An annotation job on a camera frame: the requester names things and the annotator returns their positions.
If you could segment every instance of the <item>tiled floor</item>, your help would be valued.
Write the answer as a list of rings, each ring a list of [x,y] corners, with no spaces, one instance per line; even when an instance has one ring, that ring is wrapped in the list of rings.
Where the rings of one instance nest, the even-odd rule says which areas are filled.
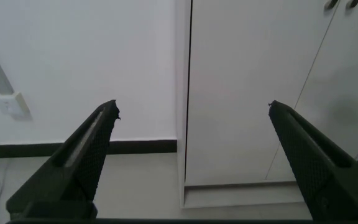
[[[47,157],[0,159],[4,192],[1,223],[9,220],[6,200]],[[310,219],[303,203],[220,208],[179,208],[176,154],[107,156],[95,204],[103,218]]]

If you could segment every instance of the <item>cabinet handle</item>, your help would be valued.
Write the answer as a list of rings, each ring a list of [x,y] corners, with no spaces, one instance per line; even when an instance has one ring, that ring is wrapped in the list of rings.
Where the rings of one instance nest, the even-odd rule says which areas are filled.
[[[332,10],[334,8],[334,6],[336,5],[336,3],[338,2],[338,0],[330,0],[328,1],[325,5],[324,5],[324,9],[325,10]]]
[[[358,3],[358,0],[350,0],[346,4],[346,9],[353,9]]]

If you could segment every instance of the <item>black baseboard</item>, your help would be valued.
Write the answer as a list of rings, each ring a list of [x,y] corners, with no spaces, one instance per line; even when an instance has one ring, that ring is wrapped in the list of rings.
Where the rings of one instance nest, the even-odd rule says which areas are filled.
[[[0,158],[51,156],[63,143],[0,145]],[[146,154],[177,151],[177,140],[112,141],[107,154]]]

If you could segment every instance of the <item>wall outlet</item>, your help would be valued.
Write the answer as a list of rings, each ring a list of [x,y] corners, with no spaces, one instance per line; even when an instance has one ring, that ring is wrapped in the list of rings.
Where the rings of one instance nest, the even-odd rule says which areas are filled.
[[[25,116],[30,113],[20,92],[15,92],[12,95],[1,95],[0,109],[3,114],[14,116]]]

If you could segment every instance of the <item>white cabinet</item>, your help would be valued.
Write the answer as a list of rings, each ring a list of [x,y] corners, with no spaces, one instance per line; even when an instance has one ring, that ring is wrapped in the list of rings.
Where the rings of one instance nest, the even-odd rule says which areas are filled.
[[[358,154],[358,4],[341,1],[295,110],[350,156]],[[268,179],[292,178],[280,148]]]
[[[328,28],[326,0],[193,1],[186,185],[263,182]]]
[[[282,185],[295,178],[268,116],[273,100],[358,155],[358,4],[348,2],[325,11],[326,0],[193,1],[178,114],[185,206],[302,201]]]

